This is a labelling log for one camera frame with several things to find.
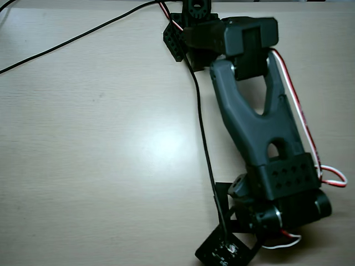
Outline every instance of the wooden table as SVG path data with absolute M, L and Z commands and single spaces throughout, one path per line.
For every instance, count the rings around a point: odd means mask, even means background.
M 136 5 L 19 1 L 0 14 L 0 69 Z M 215 3 L 212 11 L 278 20 L 277 49 L 322 162 L 349 179 L 345 189 L 323 188 L 331 217 L 251 265 L 353 265 L 355 5 Z M 195 88 L 162 41 L 166 25 L 150 6 L 0 76 L 0 265 L 199 265 L 194 252 L 218 219 Z M 197 77 L 215 178 L 232 182 L 244 163 L 208 71 Z M 256 107 L 260 81 L 242 85 Z

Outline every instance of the robotic arm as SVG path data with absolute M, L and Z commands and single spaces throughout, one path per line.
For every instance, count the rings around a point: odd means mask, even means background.
M 211 1 L 185 0 L 182 13 L 172 14 L 184 34 L 172 34 L 175 29 L 169 25 L 164 42 L 181 61 L 181 51 L 175 49 L 179 42 L 189 52 L 195 71 L 210 67 L 224 124 L 247 169 L 234 183 L 216 184 L 227 232 L 219 225 L 195 254 L 205 265 L 243 266 L 268 237 L 327 217 L 332 210 L 320 190 L 312 156 L 303 148 L 270 48 L 278 42 L 277 21 L 218 19 L 210 11 Z M 264 112 L 259 115 L 239 93 L 237 81 L 261 75 L 267 93 Z M 269 158 L 270 144 L 276 146 L 277 157 Z M 234 200 L 231 209 L 227 195 Z M 250 249 L 233 232 L 255 234 L 257 243 Z

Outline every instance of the black wire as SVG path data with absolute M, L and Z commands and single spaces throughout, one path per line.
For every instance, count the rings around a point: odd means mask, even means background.
M 1 7 L 0 7 L 0 13 L 1 11 L 3 11 L 9 4 L 15 2 L 16 0 L 9 0 L 7 1 L 5 4 L 3 4 Z
M 11 4 L 14 1 L 16 1 L 16 0 L 9 0 L 8 2 L 6 2 L 0 8 L 0 12 L 2 10 L 4 10 L 6 8 L 6 6 L 8 6 L 9 4 Z M 161 2 L 163 4 L 164 8 L 166 9 L 166 11 L 167 11 L 167 13 L 169 15 L 169 20 L 170 20 L 170 25 L 172 27 L 173 35 L 174 35 L 175 39 L 178 40 L 178 38 L 177 38 L 177 36 L 175 34 L 175 28 L 174 28 L 174 25 L 173 25 L 173 19 L 171 17 L 171 14 L 170 14 L 170 11 L 169 11 L 168 7 L 166 6 L 166 4 L 163 1 L 155 0 L 155 1 L 150 1 L 150 2 L 147 2 L 147 3 L 141 4 L 141 5 L 133 8 L 132 10 L 124 13 L 123 15 L 120 15 L 120 16 L 118 16 L 116 18 L 113 18 L 113 19 L 111 19 L 111 20 L 109 20 L 109 21 L 107 21 L 107 22 L 105 22 L 105 23 L 103 23 L 103 24 L 91 29 L 91 30 L 88 30 L 87 32 L 84 32 L 84 33 L 82 33 L 82 34 L 80 34 L 80 35 L 78 35 L 78 36 L 76 36 L 76 37 L 64 42 L 64 43 L 58 44 L 57 46 L 52 47 L 52 48 L 50 48 L 50 49 L 48 49 L 48 50 L 46 50 L 44 52 L 41 52 L 41 53 L 36 54 L 36 55 L 33 55 L 33 56 L 29 57 L 29 58 L 26 58 L 26 59 L 24 59 L 24 60 L 22 60 L 20 62 L 17 62 L 15 64 L 13 64 L 11 66 L 8 66 L 7 68 L 0 70 L 0 75 L 5 73 L 5 72 L 7 72 L 7 71 L 9 71 L 9 70 L 11 70 L 11 69 L 14 69 L 14 68 L 18 67 L 18 66 L 20 66 L 20 65 L 22 65 L 24 63 L 27 63 L 27 62 L 29 62 L 29 61 L 31 61 L 33 59 L 39 58 L 39 57 L 41 57 L 41 56 L 43 56 L 45 54 L 48 54 L 50 52 L 53 52 L 53 51 L 61 48 L 61 47 L 65 46 L 65 45 L 67 45 L 69 43 L 72 43 L 72 42 L 74 42 L 74 41 L 76 41 L 76 40 L 78 40 L 78 39 L 80 39 L 80 38 L 82 38 L 82 37 L 84 37 L 84 36 L 86 36 L 86 35 L 88 35 L 90 33 L 93 33 L 95 31 L 97 31 L 97 30 L 99 30 L 99 29 L 101 29 L 101 28 L 113 23 L 113 22 L 118 21 L 119 19 L 122 19 L 122 18 L 134 13 L 135 11 L 137 11 L 137 10 L 139 10 L 141 8 L 144 8 L 146 6 L 149 6 L 149 5 L 152 5 L 152 4 L 156 4 L 156 3 L 159 3 L 159 2 Z M 193 80 L 195 82 L 195 85 L 196 85 L 197 110 L 198 110 L 198 113 L 199 113 L 199 122 L 200 122 L 200 129 L 201 129 L 201 135 L 202 135 L 202 142 L 204 144 L 206 162 L 207 162 L 207 166 L 208 166 L 208 170 L 209 170 L 209 175 L 210 175 L 210 180 L 211 180 L 212 190 L 213 190 L 213 194 L 214 194 L 214 199 L 215 199 L 215 202 L 216 202 L 217 211 L 218 211 L 220 219 L 221 219 L 222 228 L 224 230 L 225 237 L 227 237 L 227 227 L 226 227 L 226 223 L 225 223 L 225 220 L 224 220 L 224 216 L 223 216 L 223 212 L 222 212 L 222 209 L 221 209 L 221 205 L 220 205 L 220 202 L 219 202 L 219 199 L 218 199 L 218 196 L 217 196 L 216 185 L 215 185 L 215 180 L 214 180 L 214 177 L 213 177 L 212 166 L 211 166 L 211 161 L 210 161 L 210 155 L 209 155 L 209 152 L 208 152 L 208 149 L 207 149 L 207 141 L 206 141 L 204 123 L 203 123 L 203 120 L 202 120 L 201 95 L 200 95 L 199 83 L 197 82 L 197 78 L 196 78 L 195 73 L 194 73 L 194 71 L 192 69 L 192 66 L 191 66 L 190 62 L 188 61 L 188 59 L 187 59 L 187 57 L 186 57 L 186 55 L 185 55 L 180 43 L 177 42 L 177 45 L 178 45 L 178 48 L 180 49 L 180 52 L 182 53 L 182 55 L 184 57 L 184 60 L 185 60 L 185 62 L 187 64 L 187 67 L 189 68 L 189 71 L 190 71 L 190 73 L 192 75 L 192 78 L 193 78 Z
M 207 162 L 207 167 L 209 169 L 210 181 L 211 181 L 211 186 L 212 186 L 212 190 L 213 190 L 214 199 L 215 199 L 215 202 L 216 202 L 217 211 L 218 211 L 219 217 L 221 219 L 222 228 L 223 228 L 224 235 L 225 235 L 225 240 L 227 240 L 227 236 L 228 236 L 227 226 L 226 226 L 226 222 L 225 222 L 224 215 L 223 215 L 223 212 L 222 212 L 221 204 L 220 204 L 220 201 L 219 201 L 218 196 L 217 196 L 216 183 L 215 183 L 215 179 L 213 177 L 213 171 L 212 171 L 212 166 L 211 166 L 210 155 L 209 155 L 209 151 L 208 151 L 208 148 L 207 148 L 207 141 L 206 141 L 206 135 L 205 135 L 204 122 L 202 120 L 201 94 L 200 94 L 199 83 L 197 82 L 196 75 L 195 75 L 195 73 L 194 73 L 194 71 L 192 69 L 192 66 L 191 66 L 190 62 L 188 61 L 187 56 L 186 56 L 186 54 L 184 53 L 184 51 L 183 51 L 183 49 L 181 47 L 179 39 L 176 36 L 176 33 L 175 33 L 176 27 L 173 24 L 173 18 L 171 17 L 170 11 L 169 11 L 168 7 L 166 6 L 166 4 L 164 3 L 164 1 L 161 1 L 161 4 L 164 6 L 166 12 L 169 15 L 171 31 L 173 33 L 173 36 L 174 36 L 175 40 L 177 40 L 177 42 L 176 42 L 177 46 L 180 49 L 180 53 L 184 57 L 184 61 L 185 61 L 186 65 L 187 65 L 187 67 L 189 68 L 191 76 L 192 76 L 192 78 L 193 78 L 193 80 L 195 82 L 195 85 L 196 85 L 197 111 L 199 113 L 199 122 L 200 122 L 200 129 L 201 129 L 201 135 L 202 135 L 202 142 L 204 144 L 206 162 Z
M 3 8 L 5 8 L 7 5 L 9 5 L 10 2 L 13 2 L 13 1 L 15 1 L 15 0 L 10 0 L 10 1 L 8 1 L 6 4 L 4 4 L 4 5 L 1 7 L 0 11 L 1 11 Z M 86 36 L 86 35 L 88 35 L 88 34 L 90 34 L 90 33 L 93 33 L 93 32 L 95 32 L 95 31 L 97 31 L 98 29 L 101 29 L 101 28 L 103 28 L 103 27 L 105 27 L 105 26 L 107 26 L 107 25 L 109 25 L 109 24 L 111 24 L 111 23 L 114 23 L 114 22 L 118 21 L 119 19 L 122 19 L 122 18 L 124 18 L 124 17 L 126 17 L 126 16 L 132 14 L 133 12 L 135 12 L 135 11 L 141 9 L 141 8 L 150 6 L 150 5 L 152 5 L 152 4 L 157 4 L 157 3 L 159 3 L 159 2 L 160 2 L 160 1 L 158 1 L 158 0 L 154 0 L 154 1 L 150 1 L 150 2 L 147 2 L 147 3 L 141 4 L 140 6 L 137 6 L 137 7 L 133 8 L 132 10 L 130 10 L 130 11 L 124 13 L 123 15 L 120 15 L 120 16 L 118 16 L 118 17 L 116 17 L 116 18 L 113 18 L 113 19 L 111 19 L 110 21 L 107 21 L 107 22 L 105 22 L 105 23 L 103 23 L 103 24 L 101 24 L 101 25 L 99 25 L 99 26 L 97 26 L 97 27 L 95 27 L 95 28 L 93 28 L 93 29 L 91 29 L 91 30 L 88 30 L 87 32 L 84 32 L 84 33 L 82 33 L 82 34 L 80 34 L 80 35 L 78 35 L 78 36 L 76 36 L 76 37 L 74 37 L 74 38 L 72 38 L 72 39 L 70 39 L 70 40 L 64 42 L 64 43 L 58 44 L 57 46 L 52 47 L 52 48 L 50 48 L 50 49 L 48 49 L 48 50 L 46 50 L 46 51 L 44 51 L 44 52 L 41 52 L 41 53 L 36 54 L 36 55 L 33 55 L 33 56 L 29 57 L 29 58 L 26 58 L 26 59 L 24 59 L 24 60 L 22 60 L 22 61 L 20 61 L 20 62 L 17 62 L 17 63 L 15 63 L 15 64 L 11 65 L 11 66 L 8 66 L 7 68 L 4 68 L 4 69 L 0 70 L 0 75 L 3 74 L 3 73 L 5 73 L 5 72 L 7 72 L 7 71 L 9 71 L 9 70 L 11 70 L 11 69 L 14 69 L 14 68 L 16 68 L 16 67 L 18 67 L 18 66 L 20 66 L 20 65 L 23 65 L 24 63 L 27 63 L 27 62 L 29 62 L 29 61 L 31 61 L 31 60 L 33 60 L 33 59 L 39 58 L 39 57 L 41 57 L 41 56 L 43 56 L 43 55 L 45 55 L 45 54 L 48 54 L 48 53 L 50 53 L 50 52 L 53 52 L 53 51 L 55 51 L 55 50 L 61 48 L 61 47 L 65 46 L 65 45 L 67 45 L 67 44 L 69 44 L 69 43 L 72 43 L 72 42 L 74 42 L 74 41 L 76 41 L 76 40 L 78 40 L 78 39 L 80 39 L 80 38 L 82 38 L 82 37 L 84 37 L 84 36 Z

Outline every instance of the red and white wire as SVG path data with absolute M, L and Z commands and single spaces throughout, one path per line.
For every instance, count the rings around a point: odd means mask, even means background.
M 159 2 L 159 6 L 160 6 L 161 10 L 163 10 L 163 12 L 164 12 L 165 16 L 167 17 L 167 19 L 170 19 L 170 18 L 169 18 L 169 15 L 168 15 L 168 13 L 167 13 L 167 11 L 165 10 L 165 8 L 164 8 L 164 6 L 163 6 L 163 4 Z M 178 25 L 174 20 L 173 20 L 173 24 L 174 24 L 179 30 L 184 31 L 183 28 L 180 27 L 180 25 Z
M 283 76 L 285 78 L 287 87 L 288 87 L 288 89 L 289 89 L 289 91 L 291 93 L 292 100 L 293 100 L 293 102 L 295 104 L 295 107 L 296 107 L 298 116 L 300 118 L 302 127 L 303 127 L 303 129 L 305 131 L 308 143 L 310 144 L 310 147 L 311 147 L 311 150 L 312 150 L 312 154 L 313 154 L 313 159 L 316 162 L 315 167 L 317 169 L 318 178 L 323 183 L 326 183 L 328 185 L 336 186 L 336 187 L 345 187 L 347 185 L 347 183 L 348 183 L 348 180 L 347 180 L 346 176 L 340 170 L 338 170 L 338 169 L 336 169 L 336 168 L 334 168 L 332 166 L 327 166 L 327 165 L 322 165 L 321 164 L 320 158 L 319 158 L 319 155 L 318 155 L 318 152 L 317 152 L 316 144 L 315 144 L 315 142 L 314 142 L 314 140 L 312 138 L 310 129 L 308 128 L 306 117 L 305 117 L 305 115 L 304 115 L 304 113 L 302 111 L 300 100 L 299 100 L 298 95 L 296 93 L 295 87 L 293 87 L 292 80 L 291 80 L 290 75 L 288 73 L 288 70 L 286 68 L 285 61 L 282 59 L 281 55 L 279 54 L 279 52 L 276 49 L 272 49 L 272 54 L 275 56 L 275 58 L 277 59 L 277 61 L 279 62 L 280 66 L 281 66 L 281 70 L 282 70 Z M 341 179 L 341 181 L 322 180 L 322 175 L 323 175 L 322 170 L 327 170 L 327 171 L 330 171 L 330 172 L 336 174 Z
M 286 232 L 285 230 L 281 230 L 281 233 L 284 234 L 287 238 L 295 239 L 295 241 L 293 241 L 290 244 L 285 244 L 285 245 L 276 245 L 274 247 L 268 247 L 266 245 L 263 245 L 262 247 L 266 248 L 266 249 L 289 248 L 293 245 L 296 245 L 302 239 L 302 236 L 300 234 L 291 234 L 291 233 Z

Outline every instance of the white wire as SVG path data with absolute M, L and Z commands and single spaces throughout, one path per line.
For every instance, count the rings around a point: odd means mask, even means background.
M 322 165 L 322 169 L 336 173 L 342 180 L 342 181 L 337 181 L 337 180 L 330 179 L 330 180 L 324 180 L 324 183 L 328 183 L 330 185 L 341 185 L 341 186 L 347 185 L 348 179 L 340 170 L 329 165 Z
M 159 6 L 160 6 L 161 10 L 163 10 L 163 12 L 164 12 L 165 16 L 167 17 L 167 19 L 170 19 L 170 18 L 169 18 L 169 15 L 168 15 L 168 13 L 167 13 L 167 11 L 165 10 L 165 8 L 164 8 L 164 6 L 163 6 L 163 4 L 159 2 Z M 183 28 L 180 27 L 180 25 L 178 25 L 174 20 L 173 20 L 173 24 L 174 24 L 179 30 L 181 30 L 182 32 L 184 31 Z
M 288 233 L 291 237 L 294 237 L 294 238 L 297 238 L 295 241 L 293 241 L 292 243 L 290 244 L 285 244 L 285 245 L 276 245 L 274 247 L 268 247 L 266 245 L 263 245 L 262 247 L 263 248 L 266 248 L 266 249 L 278 249 L 278 248 L 289 248 L 293 245 L 296 245 L 299 241 L 301 241 L 302 239 L 302 236 L 300 234 L 290 234 Z
M 272 50 L 272 54 L 274 55 L 274 57 L 277 59 L 278 63 L 281 66 L 283 77 L 285 78 L 288 90 L 290 91 L 291 96 L 292 96 L 292 100 L 293 100 L 293 102 L 295 104 L 295 107 L 296 107 L 296 110 L 297 110 L 297 113 L 298 113 L 298 117 L 300 118 L 303 130 L 306 133 L 306 137 L 307 137 L 308 143 L 310 144 L 310 147 L 311 147 L 311 150 L 312 150 L 312 154 L 313 154 L 313 159 L 314 159 L 314 161 L 317 164 L 316 168 L 317 168 L 318 178 L 321 178 L 322 172 L 321 172 L 320 165 L 318 163 L 317 152 L 316 152 L 316 149 L 312 145 L 311 137 L 310 137 L 310 135 L 309 135 L 309 133 L 308 133 L 308 131 L 306 129 L 306 118 L 305 118 L 304 115 L 302 115 L 303 112 L 302 112 L 302 110 L 301 110 L 301 108 L 299 106 L 299 103 L 298 103 L 297 99 L 296 99 L 295 93 L 291 89 L 291 82 L 288 79 L 288 75 L 287 75 L 287 71 L 286 71 L 285 65 L 283 64 L 283 62 L 282 62 L 282 60 L 281 60 L 281 58 L 280 58 L 278 53 L 276 53 L 274 50 Z
M 291 81 L 290 81 L 290 76 L 287 74 L 286 66 L 283 63 L 283 61 L 282 61 L 280 55 L 278 54 L 278 52 L 272 50 L 272 54 L 274 55 L 274 57 L 277 59 L 278 63 L 281 66 L 283 77 L 284 77 L 284 79 L 286 81 L 288 90 L 291 93 L 293 103 L 295 104 L 295 107 L 296 107 L 296 110 L 297 110 L 297 113 L 298 113 L 298 117 L 300 118 L 303 130 L 304 130 L 304 132 L 306 134 L 308 143 L 309 143 L 309 145 L 311 147 L 313 159 L 316 162 L 315 167 L 317 169 L 318 178 L 321 179 L 321 177 L 322 177 L 322 169 L 324 169 L 324 170 L 331 171 L 331 172 L 335 173 L 336 175 L 338 175 L 340 177 L 340 179 L 342 181 L 323 180 L 322 181 L 323 183 L 327 183 L 329 185 L 335 185 L 335 186 L 342 186 L 342 187 L 346 186 L 347 183 L 348 183 L 348 180 L 347 180 L 346 176 L 340 170 L 338 170 L 338 169 L 336 169 L 336 168 L 334 168 L 332 166 L 320 165 L 319 164 L 316 148 L 315 148 L 315 146 L 313 145 L 313 143 L 311 141 L 310 133 L 308 132 L 307 127 L 306 127 L 306 124 L 307 124 L 306 117 L 304 116 L 304 114 L 302 112 L 301 104 L 297 101 L 297 97 L 295 95 L 294 90 L 291 89 L 292 88 L 292 84 L 291 84 Z

